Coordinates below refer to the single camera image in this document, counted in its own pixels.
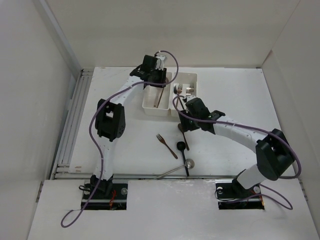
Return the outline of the silver fork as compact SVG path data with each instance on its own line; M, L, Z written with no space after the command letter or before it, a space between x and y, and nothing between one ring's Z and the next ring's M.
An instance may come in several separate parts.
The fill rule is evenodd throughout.
M194 85L191 84L191 85L189 86L189 95L193 95L193 94L194 94L194 91L195 91Z
M192 94L191 89L187 88L186 89L186 93L185 93L185 97L187 98L188 96L190 96Z

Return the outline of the beige spoon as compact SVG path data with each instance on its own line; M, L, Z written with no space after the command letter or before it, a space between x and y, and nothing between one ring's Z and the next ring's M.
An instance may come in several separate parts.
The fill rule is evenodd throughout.
M157 88L157 87L155 88L155 99L154 99L154 104L153 104L154 108L156 108L161 91L162 91L162 88Z

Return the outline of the brown spoon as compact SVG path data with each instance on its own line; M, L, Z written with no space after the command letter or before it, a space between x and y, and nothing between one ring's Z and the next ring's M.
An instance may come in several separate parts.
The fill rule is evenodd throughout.
M182 133L182 136L183 136L183 139L184 139L184 143L185 143L185 146L186 146L186 149L189 151L190 148L189 148L189 145L188 145L188 142L187 142L187 139L186 139L186 136L185 136L185 131L182 127L182 125L179 123L177 125L178 129L180 130L180 132Z

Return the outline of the black spoon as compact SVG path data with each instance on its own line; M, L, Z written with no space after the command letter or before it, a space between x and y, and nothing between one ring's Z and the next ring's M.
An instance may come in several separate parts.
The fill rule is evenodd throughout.
M176 147L177 149L181 152L181 155L182 155L182 159L183 159L183 163L186 164L186 156L185 156L185 149L186 149L186 144L184 141L179 141L177 144L176 144ZM189 177L190 174L189 174L189 169L187 166L185 166L185 172L186 172L186 176Z

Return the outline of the copper spoon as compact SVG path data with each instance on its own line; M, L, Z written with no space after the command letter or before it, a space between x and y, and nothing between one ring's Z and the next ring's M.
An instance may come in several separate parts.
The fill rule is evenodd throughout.
M165 83L167 84L168 82L169 82L169 79L166 77L166 78L165 78ZM158 102L157 102L156 108L158 108L159 105L160 105L160 102L161 102L161 99L162 99L164 90L165 90L165 87L161 90L161 93L160 93L160 96L159 96L159 98L158 98Z

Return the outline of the black fork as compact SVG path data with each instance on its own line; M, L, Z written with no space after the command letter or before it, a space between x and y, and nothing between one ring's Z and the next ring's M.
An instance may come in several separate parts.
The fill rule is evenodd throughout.
M175 95L179 96L182 93L182 89L180 89L179 86L175 85L174 88L173 88L173 93ZM182 110L185 110L184 105L183 105L182 100L181 100L180 97L177 98L176 105L180 106L180 108Z

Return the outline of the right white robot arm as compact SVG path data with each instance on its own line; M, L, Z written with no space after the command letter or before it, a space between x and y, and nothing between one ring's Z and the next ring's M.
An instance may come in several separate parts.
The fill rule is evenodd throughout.
M233 140L256 155L256 164L232 180L231 190L235 196L243 197L264 180L282 179L283 173L293 163L299 163L281 130L266 131L240 124L219 110L209 111L204 102L194 95L184 97L183 101L185 110L178 114L184 131L201 129Z

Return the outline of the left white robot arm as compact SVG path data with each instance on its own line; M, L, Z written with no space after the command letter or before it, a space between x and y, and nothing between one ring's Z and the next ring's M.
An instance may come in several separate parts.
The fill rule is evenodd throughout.
M147 84L163 88L167 69L164 55L145 55L142 64L134 68L120 90L108 99L100 99L90 127L97 130L98 140L93 140L98 148L100 160L90 178L91 189L100 197L111 195L113 185L113 158L117 139L126 127L125 105Z

